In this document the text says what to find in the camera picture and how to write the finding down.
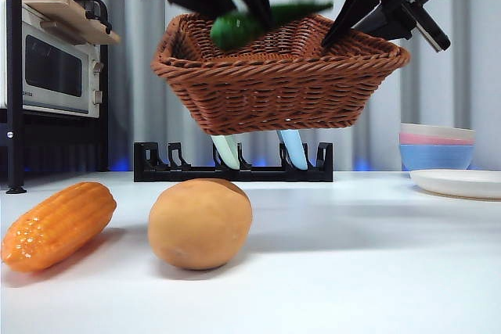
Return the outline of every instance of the pink bowl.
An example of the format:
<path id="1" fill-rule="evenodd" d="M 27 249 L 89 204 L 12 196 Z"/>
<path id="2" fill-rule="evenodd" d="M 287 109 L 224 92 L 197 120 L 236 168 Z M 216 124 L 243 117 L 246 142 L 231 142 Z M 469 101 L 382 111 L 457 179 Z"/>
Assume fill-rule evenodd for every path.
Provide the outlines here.
<path id="1" fill-rule="evenodd" d="M 475 140 L 400 133 L 401 145 L 473 145 Z"/>

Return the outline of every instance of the brown wicker basket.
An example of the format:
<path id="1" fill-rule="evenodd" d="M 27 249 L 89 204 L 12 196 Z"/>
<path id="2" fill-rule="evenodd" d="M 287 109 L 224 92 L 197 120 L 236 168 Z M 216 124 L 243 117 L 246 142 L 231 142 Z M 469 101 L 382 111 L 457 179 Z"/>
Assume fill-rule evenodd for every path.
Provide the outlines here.
<path id="1" fill-rule="evenodd" d="M 324 51 L 332 21 L 310 16 L 224 53 L 212 21 L 175 17 L 151 67 L 209 135 L 354 124 L 367 99 L 409 53 L 358 31 Z"/>

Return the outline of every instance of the white plate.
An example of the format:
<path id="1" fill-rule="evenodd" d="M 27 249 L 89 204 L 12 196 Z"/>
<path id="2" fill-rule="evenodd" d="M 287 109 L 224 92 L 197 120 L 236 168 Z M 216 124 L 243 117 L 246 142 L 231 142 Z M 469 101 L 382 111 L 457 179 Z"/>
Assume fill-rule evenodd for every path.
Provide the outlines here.
<path id="1" fill-rule="evenodd" d="M 422 189 L 443 195 L 501 199 L 501 171 L 415 170 L 410 177 Z"/>
<path id="2" fill-rule="evenodd" d="M 410 133 L 412 135 L 459 138 L 462 140 L 471 140 L 475 137 L 475 131 L 472 129 L 442 127 L 440 125 L 427 124 L 401 123 L 400 132 Z"/>

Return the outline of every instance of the wooden board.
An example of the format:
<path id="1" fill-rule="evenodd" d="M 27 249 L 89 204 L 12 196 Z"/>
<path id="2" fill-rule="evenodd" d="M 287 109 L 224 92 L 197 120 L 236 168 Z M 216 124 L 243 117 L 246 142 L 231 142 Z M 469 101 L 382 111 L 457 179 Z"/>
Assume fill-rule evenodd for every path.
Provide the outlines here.
<path id="1" fill-rule="evenodd" d="M 107 34 L 106 27 L 98 20 L 89 20 L 85 17 L 85 9 L 74 0 L 23 0 L 23 3 L 51 20 L 72 27 L 88 43 L 114 45 L 120 42 L 120 36 L 114 31 Z"/>

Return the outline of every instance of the toaster oven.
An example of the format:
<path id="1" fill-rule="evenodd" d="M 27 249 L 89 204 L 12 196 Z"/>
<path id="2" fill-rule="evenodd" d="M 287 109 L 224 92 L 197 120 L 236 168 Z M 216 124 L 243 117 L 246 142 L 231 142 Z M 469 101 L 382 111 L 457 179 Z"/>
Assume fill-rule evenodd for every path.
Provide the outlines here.
<path id="1" fill-rule="evenodd" d="M 0 108 L 7 108 L 6 1 L 0 0 Z M 71 42 L 55 23 L 23 4 L 23 108 L 99 117 L 99 46 Z"/>

